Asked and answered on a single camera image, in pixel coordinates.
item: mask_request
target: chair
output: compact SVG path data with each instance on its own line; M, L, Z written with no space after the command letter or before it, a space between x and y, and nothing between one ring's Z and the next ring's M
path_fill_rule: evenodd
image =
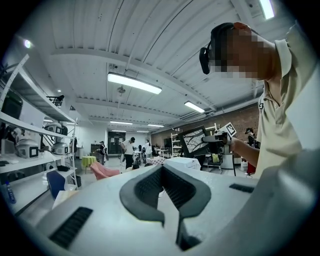
M73 191L77 186L72 184L65 184L66 179L60 175L56 170L50 171L46 174L50 192L54 200L56 200L59 191Z
M106 168L99 162L92 163L90 165L90 169L94 173L97 181L120 174L119 170L112 170L112 169Z
M218 158L219 158L219 162L214 162L213 158L212 158L212 155L211 155L210 158L209 158L210 160L208 159L207 168L209 169L209 166L216 166L216 167L219 167L219 170L222 173L221 165L223 163L223 157L222 157L221 154L218 154Z

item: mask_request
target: floor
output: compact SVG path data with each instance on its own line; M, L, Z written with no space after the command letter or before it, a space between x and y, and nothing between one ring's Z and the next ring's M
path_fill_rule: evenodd
M120 160L116 157L109 158L109 161L105 163L105 166L114 169L121 170L126 166L126 162L120 164ZM80 190L86 189L87 186L96 181L95 175L90 171L89 168L85 171L82 169L81 160L76 159L75 167L77 167L76 175L81 177L81 187ZM203 171L220 174L221 171L218 168L204 168ZM245 172L241 170L240 167L235 168L236 175L239 177L246 177ZM222 170L222 175L234 175L233 169L224 169ZM43 194L36 202L29 206L19 217L27 221L32 226L36 226L37 223L43 218L49 211L51 211L54 204L54 199L51 196L50 191L47 191ZM173 241L176 239L176 230L178 230L178 220L179 212L173 205L169 196L165 193L158 201L158 210L162 211L165 215L165 224L164 229L167 232L167 235Z

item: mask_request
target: vr headset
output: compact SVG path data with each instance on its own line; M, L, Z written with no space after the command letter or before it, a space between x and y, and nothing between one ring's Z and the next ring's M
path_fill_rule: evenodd
M216 26L211 31L211 41L207 47L202 47L199 53L199 60L203 73L206 75L210 73L210 61L215 61L216 66L221 66L222 71L227 71L227 61L223 58L222 42L226 39L226 31L232 30L234 24L231 22L223 23Z

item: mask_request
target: bottle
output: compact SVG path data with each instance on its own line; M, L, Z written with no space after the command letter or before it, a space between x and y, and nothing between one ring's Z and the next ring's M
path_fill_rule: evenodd
M6 181L5 185L6 185L6 191L8 192L8 195L9 195L10 203L11 204L15 204L17 201L16 201L16 198L15 198L14 192L12 191L12 188L9 185L9 182Z

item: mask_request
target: blue chair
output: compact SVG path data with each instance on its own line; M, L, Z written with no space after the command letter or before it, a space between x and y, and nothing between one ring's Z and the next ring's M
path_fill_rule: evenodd
M54 200L56 200L59 194L59 191L65 191L65 190L73 191L77 187L76 185L71 185L71 184L66 184L65 186L66 179L61 174L59 174L56 170L47 172L46 180L48 181L51 195L54 198Z

